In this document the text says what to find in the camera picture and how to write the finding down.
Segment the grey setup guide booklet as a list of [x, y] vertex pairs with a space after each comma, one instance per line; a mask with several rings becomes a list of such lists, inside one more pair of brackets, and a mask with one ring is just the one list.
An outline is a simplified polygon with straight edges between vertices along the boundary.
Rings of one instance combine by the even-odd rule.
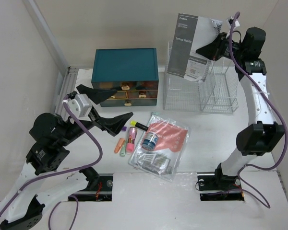
[[205, 81], [211, 60], [196, 50], [213, 42], [222, 25], [221, 20], [179, 13], [167, 72], [188, 81]]

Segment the blue cleaning gel jar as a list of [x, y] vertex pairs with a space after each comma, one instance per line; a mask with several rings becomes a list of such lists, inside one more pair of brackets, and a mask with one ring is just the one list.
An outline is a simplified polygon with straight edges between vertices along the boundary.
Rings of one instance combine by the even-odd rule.
[[157, 145], [159, 137], [155, 133], [146, 132], [141, 143], [141, 147], [148, 151], [153, 151]]

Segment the clear mesh zip pouch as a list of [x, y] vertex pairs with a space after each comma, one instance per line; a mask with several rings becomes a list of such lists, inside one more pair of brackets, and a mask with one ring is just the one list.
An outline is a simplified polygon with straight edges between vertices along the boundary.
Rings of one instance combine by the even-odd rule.
[[[172, 182], [190, 136], [190, 127], [158, 113], [151, 113], [146, 126], [148, 130], [140, 137], [128, 164]], [[153, 151], [141, 147], [146, 132], [155, 133], [159, 137]]]

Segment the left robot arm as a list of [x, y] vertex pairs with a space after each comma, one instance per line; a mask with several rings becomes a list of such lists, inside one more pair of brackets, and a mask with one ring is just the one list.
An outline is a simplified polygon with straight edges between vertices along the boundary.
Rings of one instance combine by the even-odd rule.
[[90, 135], [93, 127], [112, 136], [121, 132], [132, 117], [131, 112], [104, 118], [94, 108], [115, 93], [116, 90], [79, 85], [62, 100], [68, 113], [67, 120], [51, 113], [43, 113], [36, 118], [29, 132], [35, 143], [12, 189], [0, 201], [0, 230], [29, 230], [49, 208], [68, 201], [78, 191], [96, 188], [99, 174], [94, 169], [94, 163], [89, 163], [66, 170], [68, 177], [61, 184], [44, 192], [39, 191], [45, 179], [60, 175], [58, 167], [69, 154], [67, 146], [81, 135]]

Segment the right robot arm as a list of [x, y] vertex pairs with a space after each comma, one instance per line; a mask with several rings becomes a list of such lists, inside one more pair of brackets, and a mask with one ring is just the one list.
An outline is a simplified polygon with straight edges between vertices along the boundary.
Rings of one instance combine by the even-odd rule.
[[197, 49], [209, 60], [231, 59], [244, 90], [248, 126], [236, 137], [236, 149], [215, 169], [214, 174], [201, 172], [198, 184], [201, 191], [229, 190], [237, 187], [238, 171], [265, 153], [271, 152], [285, 134], [284, 125], [278, 124], [266, 102], [266, 67], [259, 58], [265, 42], [264, 30], [252, 27], [241, 42], [229, 40], [226, 33], [220, 33], [208, 45]]

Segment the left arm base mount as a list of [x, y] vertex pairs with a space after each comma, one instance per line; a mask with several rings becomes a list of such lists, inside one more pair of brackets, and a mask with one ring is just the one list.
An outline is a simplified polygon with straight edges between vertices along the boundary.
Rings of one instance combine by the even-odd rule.
[[79, 202], [110, 202], [112, 201], [113, 174], [100, 174], [97, 184], [93, 188], [73, 194]]

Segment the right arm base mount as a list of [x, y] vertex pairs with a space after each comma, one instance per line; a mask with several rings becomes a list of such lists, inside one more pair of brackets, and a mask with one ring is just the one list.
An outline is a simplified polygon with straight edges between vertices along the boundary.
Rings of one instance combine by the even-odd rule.
[[216, 175], [214, 172], [197, 174], [201, 201], [244, 201], [241, 183], [237, 176]]

